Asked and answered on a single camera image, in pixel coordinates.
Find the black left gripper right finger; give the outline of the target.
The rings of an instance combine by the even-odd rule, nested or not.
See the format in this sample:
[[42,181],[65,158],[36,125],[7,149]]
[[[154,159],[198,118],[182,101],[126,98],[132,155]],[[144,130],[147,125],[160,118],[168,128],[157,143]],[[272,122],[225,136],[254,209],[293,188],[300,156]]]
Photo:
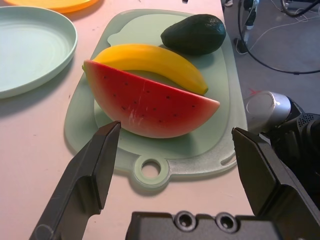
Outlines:
[[246,240],[318,240],[320,211],[295,174],[259,136],[235,127],[239,177],[252,216],[239,216]]

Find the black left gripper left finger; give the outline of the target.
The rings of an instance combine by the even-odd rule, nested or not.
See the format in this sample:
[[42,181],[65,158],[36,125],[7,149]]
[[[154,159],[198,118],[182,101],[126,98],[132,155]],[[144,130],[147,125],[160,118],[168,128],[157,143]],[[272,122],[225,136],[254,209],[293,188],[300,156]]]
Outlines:
[[121,123],[100,127],[62,174],[30,239],[81,240],[88,220],[104,209]]

